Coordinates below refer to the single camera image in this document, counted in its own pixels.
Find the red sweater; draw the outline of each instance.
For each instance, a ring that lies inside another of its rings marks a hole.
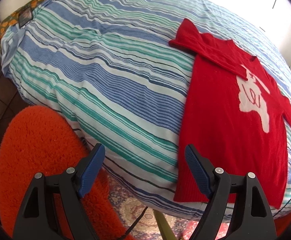
[[[182,119],[178,183],[174,200],[204,202],[185,161],[184,149],[194,144],[203,157],[226,172],[254,172],[269,204],[280,208],[287,184],[287,134],[291,105],[257,57],[232,40],[199,33],[184,19],[169,42],[196,53]],[[229,197],[234,203],[235,196]]]

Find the bed sheet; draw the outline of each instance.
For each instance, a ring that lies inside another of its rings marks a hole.
[[[2,71],[24,100],[62,114],[104,167],[141,202],[200,219],[206,203],[176,203],[178,134],[194,57],[168,46],[184,18],[234,42],[277,81],[291,102],[291,71],[257,28],[207,0],[46,0],[33,20],[1,41]],[[286,124],[291,198],[291,128]],[[233,204],[228,204],[224,222]],[[278,215],[291,211],[291,201]]]

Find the blue gripper pad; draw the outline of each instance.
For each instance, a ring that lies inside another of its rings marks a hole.
[[[213,192],[210,189],[210,177],[188,145],[185,148],[185,158],[200,192],[206,195],[208,199],[211,199]]]
[[[80,198],[83,198],[86,193],[90,192],[92,184],[102,166],[104,157],[105,148],[103,144],[101,144],[81,176],[80,187],[78,190]]]

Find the orange fluffy chair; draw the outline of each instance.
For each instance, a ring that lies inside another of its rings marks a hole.
[[[62,173],[86,155],[87,150],[71,127],[53,110],[30,106],[15,116],[0,147],[0,218],[9,236],[34,174]],[[100,240],[115,240],[126,231],[108,195],[107,174],[101,170],[90,193],[81,200]],[[55,196],[55,205],[63,235],[73,239],[59,195]]]

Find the silver bolt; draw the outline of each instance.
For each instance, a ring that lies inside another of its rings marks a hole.
[[[253,172],[249,172],[248,173],[249,178],[254,179],[256,177],[256,175]]]
[[[35,174],[34,177],[35,177],[36,179],[39,179],[39,178],[42,177],[42,173],[41,173],[41,172],[38,172],[38,173]]]
[[[223,168],[216,168],[215,171],[218,174],[222,174],[223,173]]]
[[[66,173],[69,173],[69,174],[74,173],[74,171],[75,171],[75,168],[73,168],[73,167],[66,169]]]

